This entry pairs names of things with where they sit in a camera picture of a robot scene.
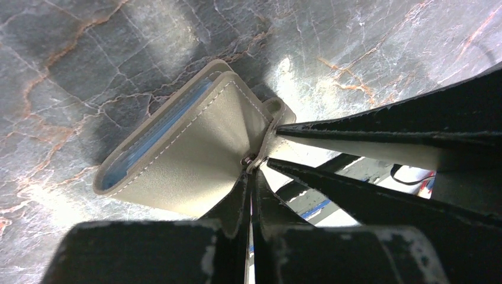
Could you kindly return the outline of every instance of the leather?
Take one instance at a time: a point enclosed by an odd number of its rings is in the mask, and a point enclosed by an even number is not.
[[[104,177],[125,151],[201,80],[212,85],[115,185]],[[242,158],[258,153],[273,116],[221,60],[200,71],[103,162],[94,192],[199,217],[232,189]]]
[[[295,123],[296,115],[288,107],[288,105],[286,105],[286,103],[279,98],[268,99],[263,104],[272,114],[273,120],[267,128],[262,146],[260,147],[260,151],[256,159],[254,159],[254,161],[248,166],[246,171],[250,173],[253,168],[260,167],[270,187],[273,190],[277,190],[282,185],[291,181],[291,179],[268,168],[265,162],[269,157],[296,163],[303,162],[302,157],[300,157],[300,155],[298,155],[295,151],[298,144],[276,135],[277,127],[282,124]]]

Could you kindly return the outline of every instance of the white stitching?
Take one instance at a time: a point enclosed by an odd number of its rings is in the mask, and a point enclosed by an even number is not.
[[[209,79],[209,77],[211,77],[212,75],[214,75],[214,74],[216,74],[216,73],[221,74],[222,72],[221,72],[221,71],[215,71],[215,72],[212,72],[211,74],[207,75],[207,76],[206,76],[205,78],[203,78],[203,79]],[[141,137],[141,138],[139,138],[138,140],[136,140],[136,142],[134,142],[134,143],[133,143],[133,144],[132,144],[132,145],[131,145],[128,149],[131,149],[132,147],[134,147],[134,145],[136,145],[137,143],[141,142],[141,141],[142,141],[142,139],[143,139],[143,138]],[[110,167],[113,165],[113,163],[115,163],[115,161],[117,161],[117,160],[118,160],[118,158],[120,158],[120,156],[122,156],[122,153],[121,153],[120,155],[118,155],[118,156],[117,156],[117,157],[116,157],[116,158],[115,158],[115,159],[114,159],[114,160],[110,163],[110,165],[108,165],[108,167],[106,168],[106,170],[110,169]]]
[[[258,108],[258,106],[256,106],[250,98],[247,97],[247,95],[244,93],[244,91],[242,89],[240,89],[239,86],[237,86],[237,84],[235,84],[234,81],[232,81],[232,83],[234,83],[234,86],[237,87],[237,89],[239,89],[240,93],[249,101],[250,104],[252,104],[256,110],[263,116],[263,118],[268,122],[270,123],[270,121],[268,120],[268,118],[265,116],[265,114],[262,113],[262,111]]]
[[[139,173],[138,173],[138,174],[137,174],[137,175],[136,175],[136,176],[135,176],[132,180],[130,180],[128,183],[126,183],[126,185],[124,185],[124,187],[123,187],[123,188],[121,188],[119,191],[117,191],[116,193],[114,193],[114,194],[110,195],[110,197],[112,197],[112,196],[114,196],[114,195],[116,195],[116,194],[119,194],[119,193],[120,193],[120,192],[122,192],[122,191],[123,191],[126,187],[128,187],[131,183],[133,183],[133,182],[134,182],[137,178],[139,178],[139,177],[140,177],[140,176],[144,173],[144,171],[145,171],[145,170],[147,170],[147,169],[148,169],[148,167],[150,167],[150,165],[151,165],[151,164],[153,164],[153,162],[155,162],[155,160],[157,160],[157,159],[160,157],[160,155],[162,155],[162,154],[163,154],[163,153],[164,153],[164,152],[165,152],[165,151],[166,151],[166,150],[167,150],[167,149],[168,149],[168,148],[169,148],[172,144],[174,144],[174,142],[176,142],[176,140],[177,140],[177,139],[181,136],[181,134],[183,134],[183,132],[185,132],[185,131],[188,129],[188,127],[190,127],[190,125],[192,125],[192,124],[194,123],[194,121],[195,121],[195,120],[196,120],[199,116],[201,116],[201,115],[202,115],[202,113],[203,113],[203,112],[204,112],[204,111],[205,111],[205,110],[206,110],[206,109],[207,109],[207,108],[208,108],[208,107],[209,107],[209,106],[210,106],[210,105],[211,105],[211,104],[212,104],[212,103],[213,103],[213,102],[214,102],[214,101],[215,101],[215,100],[216,100],[216,99],[217,99],[217,98],[221,95],[221,93],[223,93],[223,91],[225,91],[225,88],[226,88],[226,87],[228,87],[228,85],[230,85],[231,83],[233,83],[233,84],[234,84],[234,86],[235,86],[235,87],[237,87],[237,88],[241,91],[242,95],[244,95],[244,97],[245,97],[245,98],[246,98],[246,99],[247,99],[247,100],[248,100],[248,101],[249,101],[249,102],[250,102],[250,103],[251,103],[251,104],[252,104],[252,105],[253,105],[253,106],[257,109],[257,110],[258,110],[258,112],[259,112],[261,115],[263,115],[263,117],[265,118],[265,120],[267,120],[267,118],[265,117],[265,115],[259,111],[258,107],[257,107],[255,104],[253,104],[253,102],[252,102],[252,101],[251,101],[251,100],[250,100],[250,99],[246,96],[246,94],[245,94],[245,93],[244,93],[244,92],[243,92],[243,91],[242,91],[242,90],[241,90],[241,89],[237,86],[237,84],[236,84],[234,81],[230,81],[230,82],[228,82],[225,86],[223,86],[223,88],[221,88],[221,91],[219,91],[219,92],[218,92],[218,94],[216,94],[216,96],[215,96],[215,97],[214,97],[214,98],[213,98],[213,99],[209,102],[209,104],[207,104],[207,105],[206,105],[206,106],[205,106],[205,107],[204,107],[204,108],[203,108],[203,109],[202,109],[202,110],[201,110],[201,111],[200,111],[200,112],[199,112],[199,113],[195,116],[195,118],[194,118],[194,119],[192,119],[192,120],[190,121],[190,123],[188,123],[188,124],[185,126],[185,128],[183,128],[183,130],[182,130],[182,131],[181,131],[181,132],[180,132],[180,133],[179,133],[179,134],[178,134],[178,135],[177,135],[177,136],[173,139],[173,141],[171,141],[171,142],[170,142],[170,143],[169,143],[169,144],[168,144],[168,145],[167,145],[167,146],[166,146],[166,147],[165,147],[162,151],[160,151],[160,153],[159,153],[157,156],[155,156],[155,158],[153,158],[153,160],[152,160],[152,161],[150,161],[150,163],[148,163],[148,164],[147,164],[147,165],[143,168],[143,170],[141,170],[141,172],[139,172]]]

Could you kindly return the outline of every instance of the beige leather card holder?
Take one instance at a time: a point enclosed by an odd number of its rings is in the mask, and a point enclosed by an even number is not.
[[[274,129],[294,114],[273,100],[258,100],[224,61],[209,63],[108,156],[95,193],[200,217],[230,192],[245,157],[259,166],[280,146]]]

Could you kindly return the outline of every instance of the black cable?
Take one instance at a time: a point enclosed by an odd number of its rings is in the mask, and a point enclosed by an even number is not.
[[[398,183],[402,183],[403,185],[418,185],[419,183],[422,183],[426,180],[431,180],[433,178],[436,177],[436,175],[433,175],[433,176],[428,176],[422,180],[417,180],[415,182],[403,182],[402,180],[399,180],[395,177],[395,173],[397,173],[397,171],[402,167],[403,165],[401,164],[394,164],[392,169],[391,169],[391,178],[394,179],[396,182]]]

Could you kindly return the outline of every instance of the gray marble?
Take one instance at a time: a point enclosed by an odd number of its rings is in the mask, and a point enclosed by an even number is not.
[[[91,182],[114,147],[210,60],[228,62],[261,99],[282,98],[299,121],[337,118],[500,62],[501,7],[0,0],[0,283],[36,283],[77,222],[186,218],[99,198]]]

